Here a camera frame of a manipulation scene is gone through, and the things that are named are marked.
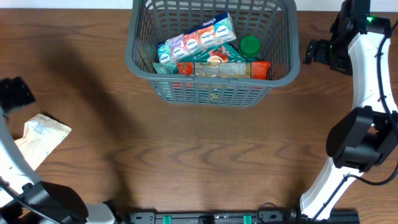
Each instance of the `black cable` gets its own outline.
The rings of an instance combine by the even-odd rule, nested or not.
[[[40,215],[41,217],[44,217],[48,220],[50,220],[51,222],[54,222],[55,224],[64,224],[61,221],[56,221],[55,219],[49,217],[48,215],[42,213],[41,211],[37,210],[34,205],[31,205],[27,202],[25,202],[24,200],[22,200],[21,198],[19,198],[16,194],[14,194],[14,192],[7,186],[7,184],[5,182],[3,182],[0,179],[0,187],[7,193],[9,194],[16,202],[18,202],[20,205],[22,205],[23,207],[29,209],[30,211]]]
[[[263,204],[257,209],[257,212],[256,212],[256,217],[257,217],[257,219],[259,220],[259,222],[261,222],[261,223],[265,223],[265,222],[262,220],[262,218],[259,217],[259,212],[260,212],[261,209],[262,209],[264,206],[266,206],[266,205],[272,205],[272,206],[274,206],[275,208],[278,208],[278,207],[277,207],[276,205],[274,205],[273,203],[270,203],[270,202],[263,203]]]
[[[398,25],[398,20],[392,26],[391,32],[389,34],[386,34],[384,36],[384,38],[381,40],[381,43],[379,45],[379,49],[377,50],[376,57],[377,57],[377,82],[379,83],[380,101],[381,101],[381,104],[383,105],[384,110],[386,111],[388,121],[390,122],[390,124],[392,126],[392,129],[394,130],[394,134],[396,135],[396,138],[397,138],[397,141],[398,141],[398,127],[397,127],[396,122],[394,121],[394,118],[391,115],[390,109],[387,106],[386,98],[385,98],[385,95],[384,95],[382,76],[381,76],[382,48],[383,48],[384,44],[386,43],[386,40],[391,37],[392,32],[397,27],[397,25]],[[358,177],[357,175],[353,175],[353,174],[345,175],[343,177],[343,180],[341,180],[340,184],[335,189],[335,191],[330,195],[329,199],[323,204],[322,208],[312,218],[312,221],[315,221],[318,218],[318,216],[328,206],[328,204],[333,200],[333,197],[335,197],[337,192],[340,190],[340,188],[343,186],[343,184],[348,180],[348,178],[353,177],[355,179],[358,179],[358,180],[364,182],[365,184],[369,184],[369,185],[372,185],[372,186],[382,186],[382,185],[388,184],[389,182],[394,180],[394,178],[397,177],[397,175],[398,175],[398,162],[397,162],[396,168],[394,169],[393,173],[386,180],[383,180],[383,181],[380,181],[380,182],[372,182],[372,181],[366,180],[366,179],[364,179],[362,177]]]

